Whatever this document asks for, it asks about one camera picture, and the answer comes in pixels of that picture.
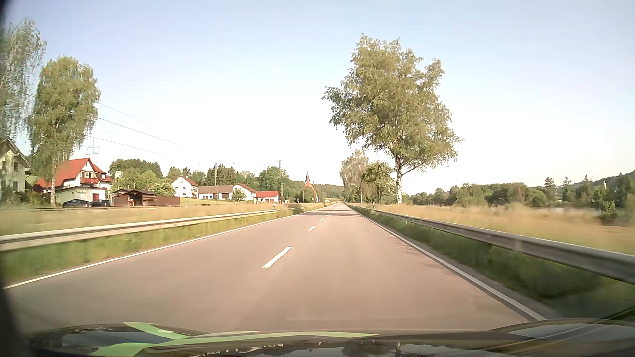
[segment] guardrail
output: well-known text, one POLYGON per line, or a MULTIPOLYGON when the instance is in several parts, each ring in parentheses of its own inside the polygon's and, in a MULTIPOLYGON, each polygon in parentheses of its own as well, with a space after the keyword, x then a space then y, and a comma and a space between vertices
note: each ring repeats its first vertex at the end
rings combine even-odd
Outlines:
POLYGON ((635 284, 635 255, 522 236, 520 234, 492 231, 491 229, 464 226, 462 224, 401 215, 361 206, 355 207, 437 229, 438 231, 458 234, 459 236, 574 267, 625 283, 635 284))
POLYGON ((289 211, 299 210, 299 209, 303 209, 307 207, 308 206, 301 206, 301 207, 278 209, 278 210, 227 213, 223 215, 210 215, 210 216, 188 217, 188 218, 168 219, 168 220, 153 220, 148 222, 110 224, 107 226, 58 229, 56 231, 9 234, 5 236, 0 236, 0 251, 27 248, 30 246, 63 243, 68 241, 77 241, 82 239, 114 236, 117 234, 151 231, 154 229, 190 226, 192 224, 214 222, 218 220, 236 219, 241 217, 251 217, 256 215, 265 215, 265 214, 280 212, 285 210, 289 210, 289 211))

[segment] white house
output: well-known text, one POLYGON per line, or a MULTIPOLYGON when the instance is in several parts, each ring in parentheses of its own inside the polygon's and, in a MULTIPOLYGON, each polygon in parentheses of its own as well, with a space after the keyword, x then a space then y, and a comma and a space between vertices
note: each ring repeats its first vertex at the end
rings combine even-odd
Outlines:
POLYGON ((174 187, 174 196, 198 197, 198 184, 189 177, 179 176, 176 180, 174 180, 172 187, 174 187))
MULTIPOLYGON (((112 179, 93 164, 90 158, 67 160, 59 163, 55 172, 55 199, 61 203, 72 199, 110 199, 112 179)), ((36 185, 43 192, 51 191, 51 183, 40 177, 36 185)))
POLYGON ((244 192, 245 201, 253 201, 256 197, 256 190, 245 184, 224 185, 224 186, 201 186, 198 190, 199 199, 227 199, 231 200, 234 190, 244 192))
POLYGON ((278 191, 256 192, 256 199, 260 202, 278 202, 280 193, 278 191))

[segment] balcony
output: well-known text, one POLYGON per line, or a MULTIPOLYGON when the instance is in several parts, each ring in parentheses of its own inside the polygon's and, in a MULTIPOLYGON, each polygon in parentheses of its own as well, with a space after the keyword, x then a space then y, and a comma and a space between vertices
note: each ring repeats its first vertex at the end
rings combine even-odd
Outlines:
POLYGON ((80 184, 95 185, 95 184, 99 183, 99 179, 92 178, 92 177, 80 177, 79 178, 79 183, 80 184))

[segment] parked car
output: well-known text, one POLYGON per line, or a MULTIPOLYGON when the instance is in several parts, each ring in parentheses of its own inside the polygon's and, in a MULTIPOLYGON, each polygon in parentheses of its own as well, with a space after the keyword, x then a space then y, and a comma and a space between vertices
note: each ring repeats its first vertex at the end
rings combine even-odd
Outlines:
POLYGON ((72 199, 70 201, 66 201, 64 202, 64 204, 62 205, 62 207, 64 208, 69 208, 69 207, 90 207, 90 202, 86 201, 85 199, 72 199))
POLYGON ((110 201, 107 199, 96 199, 90 204, 92 207, 110 207, 110 201))

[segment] asphalt road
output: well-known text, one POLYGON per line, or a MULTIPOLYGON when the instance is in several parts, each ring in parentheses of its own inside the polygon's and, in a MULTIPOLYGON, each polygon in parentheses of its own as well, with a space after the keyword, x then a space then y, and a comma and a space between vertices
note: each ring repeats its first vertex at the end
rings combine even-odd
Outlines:
POLYGON ((526 321, 344 204, 5 292, 24 332, 123 321, 207 332, 526 321))

